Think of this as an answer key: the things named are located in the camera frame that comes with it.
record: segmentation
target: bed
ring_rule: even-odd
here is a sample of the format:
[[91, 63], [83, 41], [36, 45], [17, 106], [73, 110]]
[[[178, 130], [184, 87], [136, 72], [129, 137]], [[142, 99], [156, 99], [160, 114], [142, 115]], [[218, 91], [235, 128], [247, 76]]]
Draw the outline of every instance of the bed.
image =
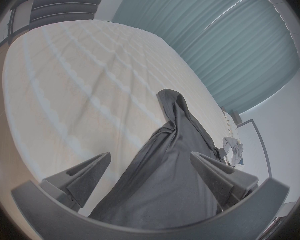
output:
[[2, 84], [13, 140], [38, 182], [111, 152], [83, 215], [167, 122], [158, 91], [180, 92], [216, 147], [232, 137], [211, 94], [166, 42], [117, 23], [79, 20], [29, 31], [10, 46]]

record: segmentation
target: green curtain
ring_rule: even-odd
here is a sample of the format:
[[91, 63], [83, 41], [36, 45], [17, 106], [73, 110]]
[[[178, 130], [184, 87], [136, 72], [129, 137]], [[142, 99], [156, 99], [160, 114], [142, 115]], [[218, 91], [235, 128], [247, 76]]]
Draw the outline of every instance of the green curtain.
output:
[[220, 107], [242, 113], [283, 87], [300, 61], [268, 0], [238, 1], [123, 0], [112, 21], [161, 37]]

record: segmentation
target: light through curtain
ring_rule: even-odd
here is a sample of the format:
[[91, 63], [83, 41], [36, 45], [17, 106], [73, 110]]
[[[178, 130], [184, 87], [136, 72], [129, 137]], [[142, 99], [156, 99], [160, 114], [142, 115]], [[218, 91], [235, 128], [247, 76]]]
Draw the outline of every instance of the light through curtain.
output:
[[267, 99], [300, 68], [268, 0], [123, 0], [112, 21], [161, 37], [228, 112]]

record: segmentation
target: black garment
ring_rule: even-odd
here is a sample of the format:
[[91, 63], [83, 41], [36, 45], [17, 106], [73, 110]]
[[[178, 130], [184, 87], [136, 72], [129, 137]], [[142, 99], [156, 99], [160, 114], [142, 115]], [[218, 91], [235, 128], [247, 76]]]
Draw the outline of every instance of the black garment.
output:
[[190, 163], [200, 152], [223, 161], [183, 96], [159, 93], [169, 122], [157, 130], [89, 217], [140, 229], [165, 229], [216, 215], [217, 201]]

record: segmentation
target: curtain fold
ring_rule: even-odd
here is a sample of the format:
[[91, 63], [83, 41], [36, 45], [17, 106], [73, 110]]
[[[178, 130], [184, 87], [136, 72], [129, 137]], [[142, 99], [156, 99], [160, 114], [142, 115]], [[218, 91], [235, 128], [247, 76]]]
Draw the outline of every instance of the curtain fold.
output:
[[238, 1], [123, 0], [112, 21], [161, 37], [220, 107], [242, 113], [283, 87], [300, 60], [268, 0]]

